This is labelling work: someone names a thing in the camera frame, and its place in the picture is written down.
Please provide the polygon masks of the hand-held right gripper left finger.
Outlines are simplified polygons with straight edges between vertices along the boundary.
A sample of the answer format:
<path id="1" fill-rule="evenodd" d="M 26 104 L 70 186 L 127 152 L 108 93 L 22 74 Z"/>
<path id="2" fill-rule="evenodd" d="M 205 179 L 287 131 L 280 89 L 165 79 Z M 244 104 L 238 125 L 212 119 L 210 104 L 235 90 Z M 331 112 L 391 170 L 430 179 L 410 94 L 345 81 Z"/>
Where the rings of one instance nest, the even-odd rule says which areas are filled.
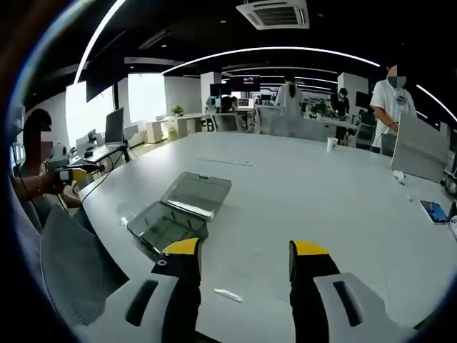
<path id="1" fill-rule="evenodd" d="M 195 342 L 201 304 L 201 240 L 168 245 L 151 273 L 111 294 L 80 342 Z"/>

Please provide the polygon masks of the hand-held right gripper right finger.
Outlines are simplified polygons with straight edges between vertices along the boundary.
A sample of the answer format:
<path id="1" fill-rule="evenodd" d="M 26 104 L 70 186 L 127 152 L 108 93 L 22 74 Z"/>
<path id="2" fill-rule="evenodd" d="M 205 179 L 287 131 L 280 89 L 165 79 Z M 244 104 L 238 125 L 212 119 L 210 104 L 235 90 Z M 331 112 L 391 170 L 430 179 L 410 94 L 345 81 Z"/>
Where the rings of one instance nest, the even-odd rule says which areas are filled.
<path id="1" fill-rule="evenodd" d="M 318 244 L 289 242 L 289 279 L 296 342 L 407 342 L 416 333 L 394 322 L 382 298 L 340 272 Z"/>

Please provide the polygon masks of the person's left hand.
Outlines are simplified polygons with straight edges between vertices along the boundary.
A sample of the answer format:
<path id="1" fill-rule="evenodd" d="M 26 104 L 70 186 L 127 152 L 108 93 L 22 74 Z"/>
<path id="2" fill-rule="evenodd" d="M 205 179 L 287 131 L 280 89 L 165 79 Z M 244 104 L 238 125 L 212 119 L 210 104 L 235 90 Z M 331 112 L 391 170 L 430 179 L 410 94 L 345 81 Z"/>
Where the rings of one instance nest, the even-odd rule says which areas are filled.
<path id="1" fill-rule="evenodd" d="M 39 175 L 40 190 L 43 194 L 58 195 L 64 192 L 65 184 L 54 171 L 47 171 Z"/>

